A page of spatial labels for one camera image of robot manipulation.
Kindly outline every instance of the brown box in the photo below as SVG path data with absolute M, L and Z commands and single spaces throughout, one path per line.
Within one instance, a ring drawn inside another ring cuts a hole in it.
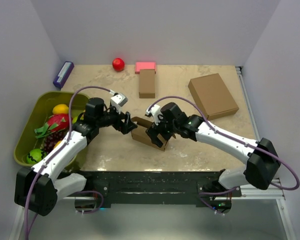
M 141 69 L 139 74 L 139 98 L 154 99 L 156 97 L 156 70 Z
M 209 120 L 232 115 L 239 110 L 218 73 L 193 78 L 188 87 L 195 104 Z
M 138 125 L 137 128 L 133 129 L 131 131 L 131 136 L 133 140 L 136 140 L 140 143 L 149 145 L 155 149 L 159 149 L 161 151 L 165 151 L 167 146 L 168 146 L 168 142 L 167 140 L 165 140 L 160 134 L 158 135 L 158 138 L 161 140 L 161 142 L 163 142 L 163 146 L 162 147 L 158 147 L 157 145 L 153 144 L 151 142 L 151 138 L 147 135 L 146 130 L 152 125 L 152 122 L 146 119 L 143 119 L 141 117 L 135 116 L 133 118 L 131 118 L 131 120 L 133 122 L 136 122 L 136 124 Z

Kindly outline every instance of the tabletop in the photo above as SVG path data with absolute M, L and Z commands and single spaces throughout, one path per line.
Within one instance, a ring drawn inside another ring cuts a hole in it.
M 121 72 L 111 65 L 76 65 L 62 91 L 73 92 L 85 86 L 101 86 L 123 93 L 128 98 L 123 111 L 131 117 L 145 117 L 146 108 L 165 96 L 180 96 L 194 101 L 188 89 L 190 79 L 219 73 L 239 106 L 236 114 L 212 120 L 216 126 L 239 136 L 254 139 L 252 122 L 244 99 L 236 68 L 231 65 L 157 65 L 155 75 L 156 98 L 139 98 L 139 75 L 134 65 L 126 65 Z M 111 95 L 99 89 L 85 89 L 89 97 L 103 98 L 107 105 Z M 187 102 L 165 99 L 163 106 L 175 102 L 188 116 L 199 114 Z M 113 127 L 102 128 L 88 145 L 84 171 L 219 171 L 242 166 L 233 156 L 208 144 L 176 136 L 166 151 L 160 151 L 122 135 Z

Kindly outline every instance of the plastic bin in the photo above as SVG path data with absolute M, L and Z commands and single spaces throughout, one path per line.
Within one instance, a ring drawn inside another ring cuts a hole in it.
M 69 105 L 73 92 L 49 91 L 37 100 L 34 109 L 23 129 L 20 139 L 14 150 L 14 160 L 21 166 L 31 167 L 33 164 L 27 163 L 27 154 L 36 148 L 40 148 L 44 138 L 36 138 L 35 129 L 43 126 L 52 115 L 54 106 L 58 104 Z M 89 97 L 85 94 L 77 94 L 74 98 L 71 115 L 78 116 L 83 112 Z M 71 162 L 65 167 L 68 172 L 79 170 L 86 161 L 87 148 L 80 151 Z

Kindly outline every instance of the purple box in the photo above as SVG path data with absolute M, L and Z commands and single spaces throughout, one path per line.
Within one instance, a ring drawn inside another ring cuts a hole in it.
M 72 69 L 74 69 L 74 67 L 75 67 L 75 65 L 72 61 L 65 61 L 62 68 L 60 69 L 58 75 L 53 80 L 53 85 L 55 85 L 57 88 L 61 89 L 65 85 L 65 83 L 66 83 Z

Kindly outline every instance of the red apple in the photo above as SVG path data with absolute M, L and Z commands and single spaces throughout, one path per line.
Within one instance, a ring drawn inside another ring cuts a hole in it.
M 125 68 L 125 62 L 121 58 L 115 58 L 112 62 L 112 66 L 114 70 L 120 72 Z

